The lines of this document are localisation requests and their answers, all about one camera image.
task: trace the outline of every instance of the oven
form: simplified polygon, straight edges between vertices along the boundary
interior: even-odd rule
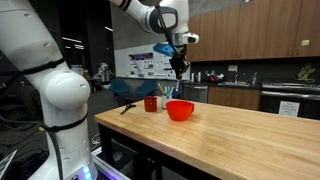
[[[320,83],[263,81],[259,110],[320,120]]]

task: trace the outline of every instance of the red bowl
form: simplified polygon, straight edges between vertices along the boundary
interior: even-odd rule
[[[174,121],[187,120],[194,110],[194,104],[187,101],[169,101],[166,107],[170,119]]]

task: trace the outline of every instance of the white paper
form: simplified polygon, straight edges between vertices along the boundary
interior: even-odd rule
[[[300,106],[300,103],[281,101],[280,108],[279,108],[279,114],[297,117],[298,111],[299,111],[299,106]]]

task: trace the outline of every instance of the stainless steel appliance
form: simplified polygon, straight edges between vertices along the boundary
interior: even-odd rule
[[[182,84],[182,99],[208,103],[208,85]]]
[[[320,120],[320,82],[264,79],[259,110]]]

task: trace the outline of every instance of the cabinet door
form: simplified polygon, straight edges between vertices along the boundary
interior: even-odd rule
[[[237,58],[263,58],[270,0],[256,0],[241,4]]]
[[[213,60],[215,11],[200,15],[199,61]]]
[[[232,93],[231,107],[257,111],[259,109],[260,91],[236,89]]]
[[[228,88],[209,88],[208,103],[220,106],[230,106],[231,93]]]
[[[193,16],[189,19],[189,32],[198,34],[200,28],[200,16]],[[197,44],[188,44],[187,45],[187,61],[196,62],[199,60],[199,43]]]
[[[320,1],[303,0],[295,57],[320,56]]]
[[[214,60],[234,59],[237,51],[240,5],[216,11]]]
[[[271,0],[265,58],[292,57],[302,0]]]

